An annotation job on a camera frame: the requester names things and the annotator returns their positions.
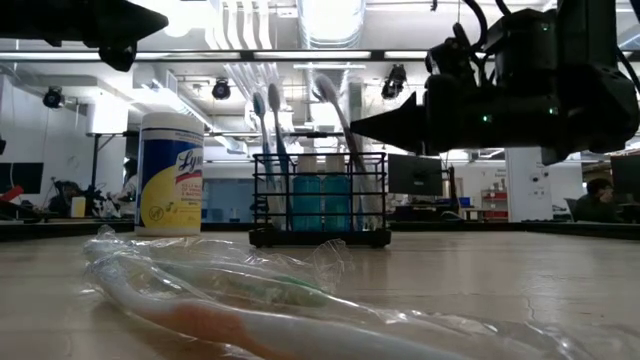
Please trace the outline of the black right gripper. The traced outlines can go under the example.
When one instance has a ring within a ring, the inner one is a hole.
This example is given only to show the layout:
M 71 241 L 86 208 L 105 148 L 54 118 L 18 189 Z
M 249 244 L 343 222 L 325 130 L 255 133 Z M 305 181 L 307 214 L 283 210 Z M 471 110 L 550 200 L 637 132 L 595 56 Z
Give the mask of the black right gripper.
M 351 132 L 414 154 L 424 154 L 425 120 L 429 147 L 437 152 L 549 143 L 540 130 L 518 128 L 560 115 L 555 22 L 553 11 L 533 9 L 491 26 L 481 16 L 476 43 L 454 24 L 453 35 L 425 59 L 426 116 L 413 92 L 396 109 L 352 122 Z

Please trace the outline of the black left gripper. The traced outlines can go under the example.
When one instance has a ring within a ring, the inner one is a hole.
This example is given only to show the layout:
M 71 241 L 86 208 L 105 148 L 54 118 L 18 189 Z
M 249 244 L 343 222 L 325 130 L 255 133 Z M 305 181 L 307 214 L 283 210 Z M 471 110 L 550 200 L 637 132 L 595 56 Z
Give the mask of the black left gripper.
M 165 15 L 128 0 L 0 0 L 0 38 L 81 42 L 122 72 L 133 65 L 136 42 L 168 25 Z

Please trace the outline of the toothbrushes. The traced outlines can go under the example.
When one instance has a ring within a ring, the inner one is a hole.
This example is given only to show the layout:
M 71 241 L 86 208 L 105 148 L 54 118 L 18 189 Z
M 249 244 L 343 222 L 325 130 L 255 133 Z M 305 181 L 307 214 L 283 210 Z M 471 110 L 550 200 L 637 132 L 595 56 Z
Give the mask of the toothbrushes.
M 365 216 L 365 223 L 369 229 L 379 230 L 382 228 L 382 207 L 380 200 L 377 199 L 379 193 L 377 192 L 374 178 L 367 171 L 362 147 L 351 132 L 350 122 L 339 105 L 336 88 L 331 79 L 324 74 L 319 74 L 315 77 L 314 85 L 321 101 L 328 102 L 334 107 L 342 125 L 350 152 L 350 161 L 355 170 L 359 172 L 358 187 L 361 192 L 364 192 L 364 195 L 361 195 L 360 204 L 363 206 L 363 211 L 368 212 L 368 215 Z

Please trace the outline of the small blue mouthwash bottle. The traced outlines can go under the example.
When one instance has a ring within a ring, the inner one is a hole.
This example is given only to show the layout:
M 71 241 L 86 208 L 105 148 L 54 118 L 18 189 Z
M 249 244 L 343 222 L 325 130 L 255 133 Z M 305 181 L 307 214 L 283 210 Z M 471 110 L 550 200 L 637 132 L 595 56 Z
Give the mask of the small blue mouthwash bottle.
M 323 190 L 325 193 L 325 230 L 329 232 L 349 231 L 350 184 L 345 175 L 343 155 L 333 155 L 326 158 Z
M 321 179 L 317 175 L 317 158 L 298 158 L 296 176 L 293 179 L 293 230 L 319 232 L 321 220 Z

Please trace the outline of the orange toothbrush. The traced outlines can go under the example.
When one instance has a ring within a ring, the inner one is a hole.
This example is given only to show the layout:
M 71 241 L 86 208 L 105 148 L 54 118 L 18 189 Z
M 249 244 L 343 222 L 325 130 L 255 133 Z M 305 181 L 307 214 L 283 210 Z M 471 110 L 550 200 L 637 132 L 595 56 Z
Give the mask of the orange toothbrush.
M 220 300 L 161 266 L 249 269 L 234 262 L 153 259 L 132 251 L 103 254 L 87 265 L 91 283 L 125 311 L 198 340 L 231 345 L 263 360 L 459 360 L 458 356 L 353 324 L 313 318 L 298 306 Z

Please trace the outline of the black monitor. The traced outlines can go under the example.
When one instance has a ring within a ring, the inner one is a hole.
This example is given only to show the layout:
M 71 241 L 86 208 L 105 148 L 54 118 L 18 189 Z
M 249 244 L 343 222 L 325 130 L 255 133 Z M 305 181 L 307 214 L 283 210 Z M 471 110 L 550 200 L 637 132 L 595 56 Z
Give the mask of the black monitor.
M 640 155 L 613 156 L 611 175 L 620 201 L 640 203 Z
M 393 194 L 442 196 L 443 169 L 437 159 L 390 154 L 388 191 Z
M 16 186 L 20 186 L 24 194 L 39 194 L 43 170 L 43 163 L 0 163 L 0 194 Z

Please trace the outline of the red shelf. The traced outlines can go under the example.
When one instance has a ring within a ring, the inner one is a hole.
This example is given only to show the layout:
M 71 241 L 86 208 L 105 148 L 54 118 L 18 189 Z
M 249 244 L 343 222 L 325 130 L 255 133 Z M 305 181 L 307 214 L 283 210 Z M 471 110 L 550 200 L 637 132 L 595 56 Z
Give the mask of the red shelf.
M 509 220 L 508 193 L 504 190 L 481 191 L 481 218 L 485 222 Z

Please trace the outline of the Lysol wipes canister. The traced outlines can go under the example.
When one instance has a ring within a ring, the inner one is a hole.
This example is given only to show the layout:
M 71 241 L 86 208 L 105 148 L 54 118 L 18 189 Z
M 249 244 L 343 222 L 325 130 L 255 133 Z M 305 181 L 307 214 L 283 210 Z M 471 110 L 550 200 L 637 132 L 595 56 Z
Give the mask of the Lysol wipes canister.
M 135 232 L 148 237 L 201 232 L 204 125 L 182 114 L 143 117 L 139 132 Z

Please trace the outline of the seated person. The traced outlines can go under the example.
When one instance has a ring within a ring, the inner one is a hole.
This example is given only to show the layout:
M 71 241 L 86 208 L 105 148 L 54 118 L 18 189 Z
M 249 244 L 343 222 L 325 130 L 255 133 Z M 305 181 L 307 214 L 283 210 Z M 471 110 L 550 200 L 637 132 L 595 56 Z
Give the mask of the seated person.
M 622 223 L 614 203 L 613 186 L 604 178 L 587 183 L 587 193 L 575 204 L 573 218 L 576 222 Z

